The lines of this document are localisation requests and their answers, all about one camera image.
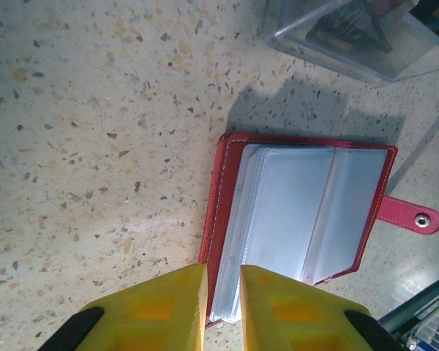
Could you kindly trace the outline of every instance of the clear plastic box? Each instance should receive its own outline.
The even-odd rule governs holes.
[[[263,34],[272,48],[375,86],[439,70],[438,0],[268,0]]]

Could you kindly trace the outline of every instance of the white countertop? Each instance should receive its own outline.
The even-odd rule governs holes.
[[[439,210],[439,72],[373,88],[267,48],[255,1],[0,1],[0,350],[196,262],[225,130],[394,144]],[[381,317],[439,278],[439,233],[376,223],[322,288]],[[241,323],[205,350],[242,350]]]

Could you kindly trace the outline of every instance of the red leather cover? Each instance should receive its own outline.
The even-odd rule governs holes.
[[[203,240],[200,248],[199,263],[206,263],[208,267],[209,295],[206,315],[211,312],[213,294],[217,283],[220,268],[221,254],[228,228],[229,214],[233,202],[236,178],[241,162],[242,151],[247,144],[288,144],[288,145],[313,145],[333,146],[340,148],[371,148],[387,150],[379,184],[375,192],[372,207],[367,218],[361,243],[353,266],[333,277],[357,271],[366,246],[369,233],[374,225],[383,194],[386,190],[392,165],[394,164],[397,148],[395,146],[359,143],[344,140],[322,139],[316,137],[294,137],[282,135],[256,135],[256,134],[225,134],[218,141],[217,153],[214,161],[213,176],[210,186],[209,202],[206,211]]]
[[[426,227],[416,225],[415,220],[419,215],[428,216],[430,224]],[[439,231],[439,212],[387,195],[380,204],[378,219],[422,235],[431,235]]]

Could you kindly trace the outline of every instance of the red strap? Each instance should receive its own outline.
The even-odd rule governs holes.
[[[439,212],[385,195],[377,219],[422,235],[439,231]]]

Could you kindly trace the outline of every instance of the speckled countertop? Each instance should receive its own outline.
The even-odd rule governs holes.
[[[268,49],[255,1],[0,1],[0,350],[198,258],[225,130],[396,144],[389,191],[439,210],[439,72],[373,88]],[[323,289],[376,317],[439,277],[439,233],[377,223]],[[241,350],[241,324],[206,350]]]

